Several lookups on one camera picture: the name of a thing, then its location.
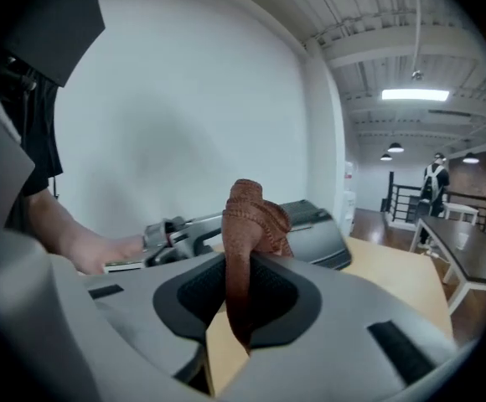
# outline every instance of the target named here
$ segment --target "person's hand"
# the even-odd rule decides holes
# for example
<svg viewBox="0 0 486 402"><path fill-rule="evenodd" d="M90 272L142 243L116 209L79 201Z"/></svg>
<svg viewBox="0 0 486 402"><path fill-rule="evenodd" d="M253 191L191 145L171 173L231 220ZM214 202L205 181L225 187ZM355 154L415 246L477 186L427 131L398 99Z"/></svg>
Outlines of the person's hand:
<svg viewBox="0 0 486 402"><path fill-rule="evenodd" d="M78 271L103 274L104 264L124 261L141 252L141 235L112 240L89 233L75 241L69 259Z"/></svg>

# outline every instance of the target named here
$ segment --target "ceiling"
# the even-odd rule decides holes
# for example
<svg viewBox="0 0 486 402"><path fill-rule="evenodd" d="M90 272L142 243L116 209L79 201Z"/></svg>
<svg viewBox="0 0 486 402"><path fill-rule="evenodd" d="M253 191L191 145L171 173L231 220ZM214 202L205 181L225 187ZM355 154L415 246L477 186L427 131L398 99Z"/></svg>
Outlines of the ceiling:
<svg viewBox="0 0 486 402"><path fill-rule="evenodd" d="M486 143L486 48L452 0L253 0L298 40L315 38L362 145L455 152ZM414 70L423 73L413 80ZM382 101L389 88L450 90L443 103Z"/></svg>

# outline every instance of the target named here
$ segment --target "person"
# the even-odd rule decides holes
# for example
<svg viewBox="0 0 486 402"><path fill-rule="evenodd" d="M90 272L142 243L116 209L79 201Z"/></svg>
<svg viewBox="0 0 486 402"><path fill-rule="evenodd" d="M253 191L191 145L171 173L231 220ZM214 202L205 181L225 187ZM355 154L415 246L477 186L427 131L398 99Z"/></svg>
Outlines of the person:
<svg viewBox="0 0 486 402"><path fill-rule="evenodd" d="M450 176L444 167L446 158L440 152L435 154L435 159L431 165L424 170L424 185L421 189L421 200L426 199L431 204L430 215L438 217L444 210L442 196L450 184ZM421 230L420 243L418 247L425 249L427 247L427 238L429 234L425 229Z"/></svg>
<svg viewBox="0 0 486 402"><path fill-rule="evenodd" d="M85 274L103 273L107 262L142 251L141 235L111 240L79 224L58 202L49 179L62 173L54 137L54 102L58 86L19 60L0 60L0 101L34 162L8 216L6 228L36 238L49 253L71 260Z"/></svg>

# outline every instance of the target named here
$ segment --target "dark tabletop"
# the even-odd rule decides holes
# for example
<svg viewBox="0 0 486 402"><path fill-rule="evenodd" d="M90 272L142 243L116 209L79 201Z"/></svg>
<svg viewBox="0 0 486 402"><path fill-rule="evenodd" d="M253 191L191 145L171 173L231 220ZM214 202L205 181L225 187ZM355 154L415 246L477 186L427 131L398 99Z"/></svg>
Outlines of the dark tabletop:
<svg viewBox="0 0 486 402"><path fill-rule="evenodd" d="M469 222L429 216L422 219L453 256L467 280L486 283L486 234ZM456 247L460 233L468 235L463 250Z"/></svg>

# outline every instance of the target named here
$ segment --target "person's arm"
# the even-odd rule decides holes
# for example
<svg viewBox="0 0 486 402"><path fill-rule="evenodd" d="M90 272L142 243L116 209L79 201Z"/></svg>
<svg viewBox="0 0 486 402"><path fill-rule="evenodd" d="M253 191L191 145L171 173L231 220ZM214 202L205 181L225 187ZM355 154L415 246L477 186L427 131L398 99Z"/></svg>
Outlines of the person's arm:
<svg viewBox="0 0 486 402"><path fill-rule="evenodd" d="M447 170L444 170L443 173L444 177L442 178L442 186L447 190L447 187L450 186L450 173Z"/></svg>
<svg viewBox="0 0 486 402"><path fill-rule="evenodd" d="M72 261L77 270L100 274L106 262L142 251L142 236L109 240L74 220L48 189L27 197L28 217L37 239L50 253Z"/></svg>

